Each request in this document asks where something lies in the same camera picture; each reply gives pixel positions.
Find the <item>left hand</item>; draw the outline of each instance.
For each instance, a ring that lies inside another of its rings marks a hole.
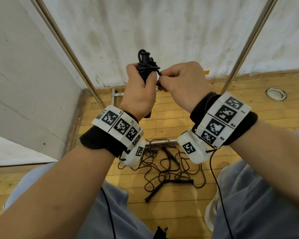
[[[150,113],[155,104],[157,75],[153,71],[148,76],[145,85],[136,67],[137,64],[129,64],[126,67],[128,83],[119,108],[131,113],[140,121]]]

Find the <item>black jump rope handle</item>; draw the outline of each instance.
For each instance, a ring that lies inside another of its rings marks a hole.
[[[138,52],[138,66],[137,71],[142,77],[144,83],[146,84],[146,80],[150,73],[152,71],[155,71],[158,73],[159,76],[161,76],[161,73],[158,71],[160,69],[159,66],[157,66],[156,62],[153,60],[152,57],[150,57],[150,53],[146,52],[145,49],[141,49]],[[150,118],[152,112],[150,112],[145,118]]]

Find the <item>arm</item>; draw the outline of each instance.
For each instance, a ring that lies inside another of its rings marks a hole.
[[[128,65],[127,72],[120,109],[140,120],[154,106],[156,74],[145,86],[136,65]],[[113,160],[105,149],[76,146],[0,216],[0,238],[74,238]]]
[[[209,92],[197,62],[173,65],[161,72],[160,90],[191,113]],[[299,136],[257,121],[230,145],[255,171],[299,208]]]

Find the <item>right hand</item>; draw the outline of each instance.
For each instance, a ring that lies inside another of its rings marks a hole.
[[[195,61],[180,63],[161,71],[159,90],[171,93],[174,101],[191,113],[211,91],[203,68]]]

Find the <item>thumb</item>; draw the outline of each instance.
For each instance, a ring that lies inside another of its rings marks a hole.
[[[173,82],[175,82],[175,79],[176,79],[175,77],[160,76],[159,82],[166,90],[170,91]]]
[[[155,71],[152,71],[146,80],[145,89],[147,90],[155,90],[156,89],[156,81],[157,81],[157,75]]]

